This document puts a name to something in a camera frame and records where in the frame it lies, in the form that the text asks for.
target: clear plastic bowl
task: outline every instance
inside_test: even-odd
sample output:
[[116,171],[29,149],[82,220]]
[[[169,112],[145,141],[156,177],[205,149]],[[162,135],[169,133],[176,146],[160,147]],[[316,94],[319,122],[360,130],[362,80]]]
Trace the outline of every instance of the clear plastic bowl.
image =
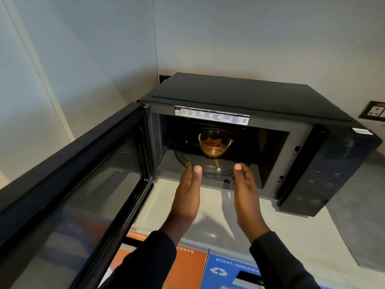
[[[225,145],[223,147],[211,147],[203,143],[204,140],[207,140],[207,138],[211,139],[221,139],[221,142]],[[204,152],[209,157],[215,158],[219,157],[220,155],[223,155],[228,147],[231,144],[231,138],[229,134],[225,131],[221,130],[210,130],[205,131],[199,134],[199,145]]]

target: microwave oven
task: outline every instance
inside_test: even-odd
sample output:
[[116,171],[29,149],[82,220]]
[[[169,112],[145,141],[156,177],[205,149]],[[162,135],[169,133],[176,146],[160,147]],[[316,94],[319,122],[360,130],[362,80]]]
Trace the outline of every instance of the microwave oven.
[[[231,138],[217,160],[198,140],[213,129]],[[0,190],[3,286],[35,259],[65,262],[63,287],[97,286],[156,179],[179,180],[188,161],[224,190],[244,162],[261,197],[315,216],[381,142],[307,85],[176,73]],[[62,238],[82,257],[58,251]]]

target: microwave door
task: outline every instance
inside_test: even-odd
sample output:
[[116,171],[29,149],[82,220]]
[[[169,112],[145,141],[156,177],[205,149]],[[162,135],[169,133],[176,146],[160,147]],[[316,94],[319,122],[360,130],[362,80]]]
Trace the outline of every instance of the microwave door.
[[102,279],[153,185],[147,133],[132,103],[0,190],[1,288]]

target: black sleeve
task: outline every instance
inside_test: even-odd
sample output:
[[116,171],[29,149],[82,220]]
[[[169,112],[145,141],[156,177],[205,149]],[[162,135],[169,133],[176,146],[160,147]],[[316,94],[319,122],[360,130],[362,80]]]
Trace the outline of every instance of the black sleeve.
[[161,289],[176,258],[176,247],[161,231],[152,232],[99,287]]
[[269,231],[254,240],[250,253],[266,289],[320,289],[275,232]]

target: person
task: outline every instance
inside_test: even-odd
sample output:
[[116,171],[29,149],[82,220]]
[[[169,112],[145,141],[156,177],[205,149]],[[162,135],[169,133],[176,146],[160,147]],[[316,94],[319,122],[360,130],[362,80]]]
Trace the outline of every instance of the person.
[[[320,289],[313,276],[266,225],[252,172],[234,165],[234,204],[237,222],[251,243],[266,289]],[[187,163],[176,189],[171,211],[158,231],[128,254],[100,288],[162,288],[176,258],[176,247],[193,223],[200,204],[202,168]]]

